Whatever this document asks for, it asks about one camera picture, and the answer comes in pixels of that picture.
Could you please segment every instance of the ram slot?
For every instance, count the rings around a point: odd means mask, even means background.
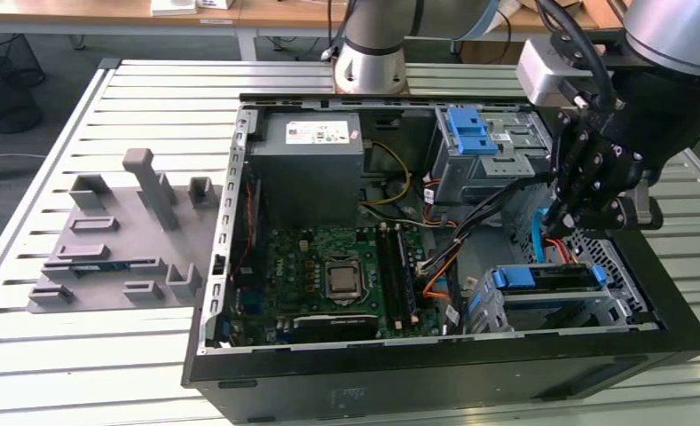
[[[387,308],[387,323],[391,328],[400,330],[413,322],[412,313],[415,311],[409,310],[409,300],[412,300],[415,306],[415,294],[412,293],[412,276],[404,244],[399,238],[397,230],[385,226],[379,227],[376,231],[376,251],[384,305]]]
[[[399,231],[399,225],[397,229],[395,231],[396,240],[397,240],[397,253],[399,253],[399,259],[400,259],[400,266],[399,266],[399,272],[400,272],[400,281],[401,286],[404,288],[405,292],[405,318],[408,319],[408,323],[415,325],[419,323],[419,307],[416,306],[416,291],[413,286],[413,279],[412,279],[412,268],[409,267],[409,259],[408,259],[408,244],[405,243],[405,236]]]

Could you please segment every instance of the motherboard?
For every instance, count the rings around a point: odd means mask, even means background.
[[[423,258],[413,227],[271,231],[265,286],[239,295],[239,345],[436,335],[439,316],[416,304],[412,281]]]

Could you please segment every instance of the power supply label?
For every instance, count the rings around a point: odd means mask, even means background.
[[[287,144],[348,144],[347,122],[288,122]]]

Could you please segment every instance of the metal table surface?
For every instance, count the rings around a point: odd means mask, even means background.
[[[409,65],[412,94],[521,96],[511,67]],[[27,294],[52,250],[80,172],[136,185],[129,147],[155,152],[172,185],[223,167],[241,92],[328,93],[313,63],[125,60],[100,69],[0,237],[0,424],[225,424],[180,387],[192,308],[32,315]],[[700,162],[680,154],[653,188],[665,226],[649,242],[700,319]],[[592,398],[540,405],[372,416],[321,424],[700,424],[700,358]]]

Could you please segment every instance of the green motherboard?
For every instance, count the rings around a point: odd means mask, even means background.
[[[241,293],[244,306],[257,302],[252,298],[261,299],[257,314],[240,317],[243,335],[248,338],[244,344],[288,343],[281,331],[288,328],[289,320],[312,315],[373,315],[377,317],[376,338],[381,339],[439,333],[439,315],[432,307],[419,309],[416,324],[403,329],[389,326],[376,232],[373,227],[315,227],[271,232],[267,287],[255,294]],[[403,253],[413,265],[424,257],[419,230],[411,227],[401,229],[400,233],[405,245]],[[361,288],[361,291],[355,293],[351,284],[345,284],[352,283],[352,279],[361,283],[355,288]]]

